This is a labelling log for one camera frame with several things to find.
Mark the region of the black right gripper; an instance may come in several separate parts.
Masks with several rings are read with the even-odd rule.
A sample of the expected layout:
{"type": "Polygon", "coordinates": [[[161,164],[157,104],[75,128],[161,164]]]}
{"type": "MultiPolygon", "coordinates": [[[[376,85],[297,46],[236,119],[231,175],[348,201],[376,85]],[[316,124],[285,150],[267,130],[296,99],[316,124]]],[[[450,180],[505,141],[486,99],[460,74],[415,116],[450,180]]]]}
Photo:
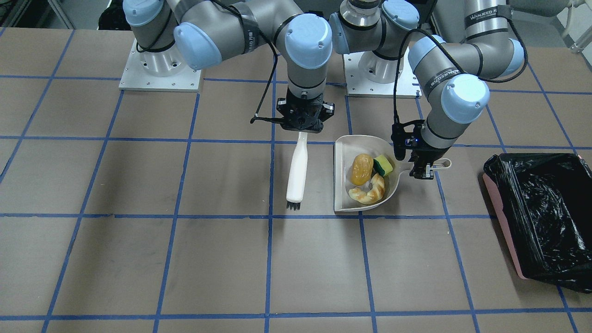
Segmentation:
{"type": "Polygon", "coordinates": [[[286,98],[277,99],[276,110],[283,116],[280,119],[282,129],[316,134],[334,115],[335,104],[324,101],[323,93],[313,99],[302,99],[288,90],[286,98]]]}

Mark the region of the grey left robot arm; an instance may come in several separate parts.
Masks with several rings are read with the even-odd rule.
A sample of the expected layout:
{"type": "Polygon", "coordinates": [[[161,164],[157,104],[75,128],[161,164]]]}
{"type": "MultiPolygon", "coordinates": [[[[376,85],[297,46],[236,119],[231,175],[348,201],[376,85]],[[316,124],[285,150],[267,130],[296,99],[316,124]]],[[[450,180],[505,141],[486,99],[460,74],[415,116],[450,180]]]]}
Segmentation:
{"type": "Polygon", "coordinates": [[[344,0],[329,19],[338,54],[368,52],[395,70],[407,56],[432,108],[425,120],[407,123],[394,110],[394,155],[403,160],[410,150],[415,179],[432,179],[434,162],[479,118],[490,99],[487,84],[513,80],[527,65],[524,42],[510,37],[515,27],[505,0],[466,0],[464,12],[464,43],[422,32],[419,12],[406,0],[344,0]]]}

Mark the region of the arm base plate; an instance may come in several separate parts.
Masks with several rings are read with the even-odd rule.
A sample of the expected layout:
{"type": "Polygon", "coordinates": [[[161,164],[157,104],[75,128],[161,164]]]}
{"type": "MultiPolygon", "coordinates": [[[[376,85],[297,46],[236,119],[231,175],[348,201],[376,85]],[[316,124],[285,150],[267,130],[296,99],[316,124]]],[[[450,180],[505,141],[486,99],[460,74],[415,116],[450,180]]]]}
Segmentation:
{"type": "Polygon", "coordinates": [[[372,51],[343,55],[343,69],[349,97],[391,98],[395,75],[398,75],[397,97],[414,99],[422,95],[412,72],[406,50],[397,69],[397,61],[384,60],[372,51]]]}
{"type": "Polygon", "coordinates": [[[134,40],[119,88],[130,91],[198,93],[201,88],[200,80],[201,72],[186,64],[176,45],[160,53],[140,53],[134,40]]]}

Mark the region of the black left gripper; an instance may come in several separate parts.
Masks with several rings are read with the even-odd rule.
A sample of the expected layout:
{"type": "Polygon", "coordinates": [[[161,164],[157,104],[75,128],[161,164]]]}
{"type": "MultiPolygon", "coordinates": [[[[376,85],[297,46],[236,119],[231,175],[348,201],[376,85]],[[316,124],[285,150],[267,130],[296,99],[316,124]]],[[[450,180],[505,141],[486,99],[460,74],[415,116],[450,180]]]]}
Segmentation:
{"type": "Polygon", "coordinates": [[[422,180],[431,180],[435,177],[435,172],[432,169],[433,163],[440,157],[440,149],[436,149],[429,145],[421,134],[421,130],[425,128],[424,120],[416,120],[417,123],[413,125],[414,135],[417,140],[417,145],[410,150],[412,152],[409,162],[413,163],[412,170],[409,172],[410,177],[422,180]]]}

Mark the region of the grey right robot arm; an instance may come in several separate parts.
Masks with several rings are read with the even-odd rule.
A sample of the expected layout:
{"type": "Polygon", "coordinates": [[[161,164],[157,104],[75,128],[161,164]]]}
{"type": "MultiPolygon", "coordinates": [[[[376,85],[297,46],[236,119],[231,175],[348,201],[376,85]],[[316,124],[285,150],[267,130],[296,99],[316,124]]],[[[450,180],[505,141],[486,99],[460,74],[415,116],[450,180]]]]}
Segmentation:
{"type": "Polygon", "coordinates": [[[324,101],[332,28],[292,0],[250,0],[230,6],[216,0],[125,0],[125,20],[135,36],[121,89],[188,90],[190,70],[269,46],[287,63],[288,89],[277,100],[280,118],[263,117],[284,130],[319,133],[334,115],[324,101]]]}

